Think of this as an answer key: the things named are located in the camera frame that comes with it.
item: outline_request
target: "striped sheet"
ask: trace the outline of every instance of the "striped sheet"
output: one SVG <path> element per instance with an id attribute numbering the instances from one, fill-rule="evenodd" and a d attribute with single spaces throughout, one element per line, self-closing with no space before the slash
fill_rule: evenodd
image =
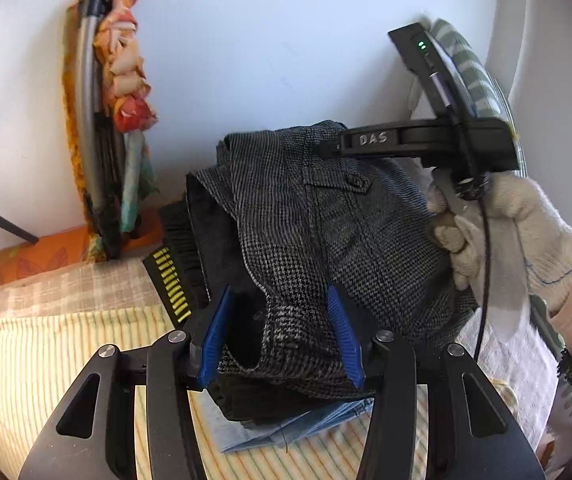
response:
<path id="1" fill-rule="evenodd" d="M 137 258 L 76 264 L 0 288 L 0 318 L 58 316 L 159 304 Z"/>
<path id="2" fill-rule="evenodd" d="M 100 280 L 108 290 L 85 290 L 83 306 L 93 298 L 114 295 L 115 283 L 122 287 L 115 296 L 118 304 L 127 304 L 128 295 L 140 297 L 147 279 L 141 266 L 125 262 L 122 266 L 100 266 L 89 272 L 110 272 L 111 279 Z M 29 286 L 24 287 L 31 294 Z M 16 291 L 9 297 L 15 297 Z M 66 306 L 57 303 L 66 310 Z M 17 309 L 9 312 L 16 314 Z M 172 324 L 161 304 L 130 306 L 110 310 L 84 310 L 54 316 L 0 318 L 0 469 L 9 478 L 19 475 L 21 465 L 37 438 L 38 432 L 86 361 L 102 344 L 112 342 L 122 350 L 146 346 Z M 510 388 L 496 384 L 509 406 L 516 401 Z M 210 432 L 191 392 L 195 432 L 208 478 L 211 480 L 352 480 L 355 478 L 368 431 L 367 413 L 313 437 L 304 438 L 287 449 L 264 447 L 228 454 L 217 452 Z M 147 454 L 145 388 L 136 392 L 134 439 L 138 478 L 149 480 Z M 425 387 L 418 387 L 417 437 L 413 478 L 425 475 L 428 436 L 427 397 Z"/>

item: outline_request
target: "metal screw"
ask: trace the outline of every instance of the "metal screw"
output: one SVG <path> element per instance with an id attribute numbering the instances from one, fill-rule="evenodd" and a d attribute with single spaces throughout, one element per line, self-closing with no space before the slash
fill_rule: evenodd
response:
<path id="1" fill-rule="evenodd" d="M 112 357 L 116 351 L 117 348 L 114 345 L 104 345 L 99 348 L 99 357 Z"/>
<path id="2" fill-rule="evenodd" d="M 375 337 L 379 339 L 382 343 L 390 343 L 395 338 L 395 336 L 393 336 L 393 333 L 390 332 L 390 330 L 379 330 L 375 334 Z"/>
<path id="3" fill-rule="evenodd" d="M 186 333 L 183 330 L 173 330 L 168 334 L 168 341 L 171 343 L 181 343 L 186 338 Z"/>
<path id="4" fill-rule="evenodd" d="M 461 357 L 464 354 L 464 348 L 457 343 L 450 343 L 448 345 L 448 353 L 453 357 Z"/>

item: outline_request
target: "green fabric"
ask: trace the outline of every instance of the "green fabric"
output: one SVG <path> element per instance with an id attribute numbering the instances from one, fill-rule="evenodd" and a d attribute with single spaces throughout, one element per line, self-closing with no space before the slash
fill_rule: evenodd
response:
<path id="1" fill-rule="evenodd" d="M 520 164 L 518 173 L 526 176 L 526 162 L 522 142 L 512 119 L 511 107 L 504 91 L 480 62 L 472 47 L 457 29 L 445 20 L 437 20 L 430 33 L 439 42 L 460 71 L 470 96 L 480 117 L 498 117 L 511 125 L 517 158 Z"/>

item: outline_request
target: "black cable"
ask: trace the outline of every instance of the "black cable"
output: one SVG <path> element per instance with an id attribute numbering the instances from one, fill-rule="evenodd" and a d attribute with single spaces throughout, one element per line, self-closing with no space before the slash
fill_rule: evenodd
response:
<path id="1" fill-rule="evenodd" d="M 475 346 L 475 352 L 473 358 L 475 361 L 479 359 L 479 352 L 482 348 L 482 341 L 484 339 L 484 332 L 486 330 L 486 317 L 488 316 L 488 297 L 490 295 L 490 261 L 491 261 L 491 245 L 490 245 L 490 228 L 488 225 L 488 212 L 486 211 L 486 204 L 484 203 L 484 191 L 486 190 L 486 183 L 484 182 L 483 176 L 479 173 L 477 169 L 477 163 L 473 153 L 470 149 L 470 140 L 468 138 L 468 131 L 466 126 L 461 123 L 456 117 L 454 110 L 451 110 L 451 120 L 453 126 L 457 130 L 460 136 L 460 149 L 466 158 L 466 164 L 468 165 L 468 172 L 473 179 L 473 193 L 476 193 L 477 203 L 479 204 L 479 212 L 482 216 L 482 224 L 484 228 L 484 245 L 486 250 L 486 257 L 484 261 L 484 291 L 482 295 L 482 316 L 479 323 L 479 333 L 477 334 L 477 344 Z"/>
<path id="2" fill-rule="evenodd" d="M 483 197 L 477 200 L 479 203 L 479 211 L 482 215 L 482 222 L 484 224 L 484 245 L 486 246 L 486 257 L 484 261 L 484 296 L 482 298 L 482 317 L 479 322 L 479 333 L 477 334 L 477 345 L 475 346 L 475 353 L 473 358 L 477 362 L 479 359 L 479 352 L 482 349 L 482 341 L 484 339 L 484 331 L 486 330 L 486 317 L 488 316 L 488 297 L 490 295 L 490 229 L 488 227 L 488 213 L 486 211 L 486 204 Z"/>

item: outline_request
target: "bed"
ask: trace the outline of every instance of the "bed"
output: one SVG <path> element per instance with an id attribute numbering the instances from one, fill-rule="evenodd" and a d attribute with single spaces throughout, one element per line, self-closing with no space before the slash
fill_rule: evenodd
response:
<path id="1" fill-rule="evenodd" d="M 461 334 L 475 343 L 477 317 Z M 146 346 L 173 326 L 138 258 L 82 264 L 0 288 L 0 470 L 18 477 L 38 432 L 90 356 L 104 343 L 122 350 Z M 527 328 L 509 345 L 492 329 L 481 366 L 513 409 L 533 448 L 555 393 L 555 362 L 536 331 Z M 425 472 L 426 391 L 418 386 L 413 478 Z M 287 448 L 216 451 L 191 393 L 192 415 L 210 479 L 354 479 L 370 415 L 364 413 Z M 151 478 L 147 457 L 145 388 L 135 403 L 136 469 Z"/>

